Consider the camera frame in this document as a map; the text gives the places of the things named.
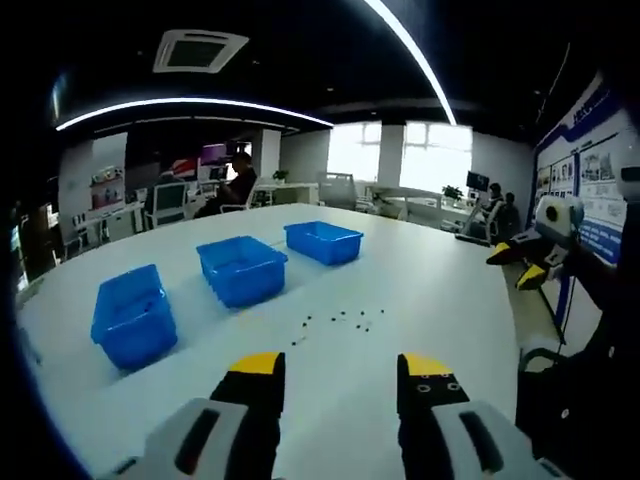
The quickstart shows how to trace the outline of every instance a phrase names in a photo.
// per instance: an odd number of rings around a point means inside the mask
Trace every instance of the curved led light strip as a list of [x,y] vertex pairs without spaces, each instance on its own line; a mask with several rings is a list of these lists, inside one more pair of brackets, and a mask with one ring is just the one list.
[[411,35],[409,35],[409,32],[407,32],[407,30],[400,23],[400,20],[398,20],[395,17],[395,15],[391,13],[391,10],[389,10],[387,6],[384,3],[382,3],[381,0],[364,0],[364,1],[378,15],[380,15],[380,17],[385,21],[385,23],[389,25],[391,30],[393,30],[393,33],[395,33],[400,39],[400,41],[404,44],[404,46],[407,47],[407,50],[409,50],[409,53],[413,56],[414,60],[418,63],[418,66],[422,70],[422,73],[424,73],[424,75],[427,77],[427,79],[431,83],[431,86],[435,90],[436,95],[440,100],[440,103],[442,104],[442,108],[444,108],[444,111],[447,114],[449,123],[451,125],[457,125],[456,119],[453,116],[453,111],[449,106],[449,101],[447,100],[447,97],[444,94],[444,90],[442,90],[442,87],[440,86],[440,82],[438,82],[438,79],[436,78],[436,74],[433,72],[431,65],[429,65],[429,62],[427,62],[427,59],[420,51],[420,48],[418,47],[416,42],[413,40],[413,38],[411,38]]
[[321,125],[325,125],[327,127],[333,127],[333,123],[325,122],[324,120],[320,120],[319,118],[310,117],[308,115],[292,112],[290,110],[284,110],[283,108],[270,107],[268,105],[260,105],[257,103],[249,103],[249,102],[238,102],[236,100],[221,100],[218,98],[178,97],[178,98],[156,98],[153,100],[138,100],[135,102],[127,102],[127,103],[120,103],[118,105],[112,105],[110,107],[101,108],[99,110],[95,110],[93,112],[80,115],[79,117],[72,118],[71,120],[58,125],[56,127],[56,130],[61,131],[61,130],[64,130],[65,128],[75,125],[76,123],[80,123],[84,120],[88,120],[90,118],[104,115],[105,113],[124,110],[125,108],[143,107],[145,105],[164,105],[164,104],[173,104],[173,103],[199,103],[199,104],[210,104],[210,105],[229,105],[232,107],[255,108],[257,110],[263,110],[267,112],[282,113],[283,115],[289,115],[290,117],[302,118],[304,120],[309,120],[310,122],[316,122]]

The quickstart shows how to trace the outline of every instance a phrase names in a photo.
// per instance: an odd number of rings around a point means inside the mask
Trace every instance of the potted plant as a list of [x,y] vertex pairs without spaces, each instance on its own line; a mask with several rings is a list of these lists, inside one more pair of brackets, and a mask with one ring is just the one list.
[[280,184],[284,183],[284,181],[287,179],[287,175],[289,175],[288,170],[276,170],[275,172],[273,172],[272,177],[276,181],[276,183]]
[[451,206],[453,206],[455,202],[462,199],[462,191],[457,187],[447,185],[446,187],[442,187],[442,196],[449,201],[448,203]]

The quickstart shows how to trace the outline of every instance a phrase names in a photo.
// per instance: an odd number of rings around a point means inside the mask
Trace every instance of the blue bin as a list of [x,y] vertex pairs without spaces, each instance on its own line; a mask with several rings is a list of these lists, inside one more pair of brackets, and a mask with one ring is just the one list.
[[176,344],[176,325],[155,265],[100,285],[91,339],[122,370],[146,367]]
[[361,232],[324,222],[287,225],[287,247],[325,265],[341,265],[360,253]]
[[200,266],[227,308],[255,305],[284,287],[287,256],[253,237],[234,237],[200,245]]

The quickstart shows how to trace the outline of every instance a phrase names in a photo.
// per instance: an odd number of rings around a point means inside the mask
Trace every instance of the round table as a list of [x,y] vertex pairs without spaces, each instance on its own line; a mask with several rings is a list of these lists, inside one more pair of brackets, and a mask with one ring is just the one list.
[[[313,220],[363,232],[360,257],[325,267],[288,250],[283,227]],[[195,247],[237,235],[284,251],[289,262],[280,295],[229,311],[202,277]],[[488,253],[372,215],[302,204],[254,209],[162,227],[74,258],[47,274],[19,322],[43,359],[34,373],[45,405],[92,475],[141,455],[147,434],[189,399],[208,397],[241,357],[282,351],[274,477],[403,478],[398,353],[437,358],[471,399],[515,418],[515,328],[504,277],[485,265]],[[96,295],[101,282],[150,263],[179,342],[166,358],[122,376],[89,337]]]

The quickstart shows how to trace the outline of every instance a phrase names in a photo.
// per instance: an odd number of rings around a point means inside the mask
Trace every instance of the ceiling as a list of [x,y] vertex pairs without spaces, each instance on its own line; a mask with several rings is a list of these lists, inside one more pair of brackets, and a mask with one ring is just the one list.
[[[464,7],[446,0],[384,3],[429,60],[458,123],[484,133],[535,143],[595,73],[589,52],[574,41],[549,95],[573,40],[562,23],[566,17],[557,8],[538,5],[534,10],[507,1],[465,2]],[[201,115],[300,130],[323,128],[281,114],[193,105],[132,108],[64,132],[52,128],[78,114],[131,100],[233,99],[333,123],[446,121],[416,62],[364,0],[236,0],[204,5],[183,1],[153,9],[128,5],[100,12],[77,7],[45,12],[48,26],[33,33],[37,61],[33,54],[16,58],[18,70],[29,79],[28,86],[16,85],[28,92],[18,127],[38,138],[28,142],[28,148],[29,155],[42,163],[42,177],[56,174],[60,151],[69,143],[95,130],[145,118]],[[154,74],[162,34],[175,28],[224,31],[250,40],[220,73]],[[242,129],[236,125],[233,130]],[[212,129],[212,136],[219,135]]]

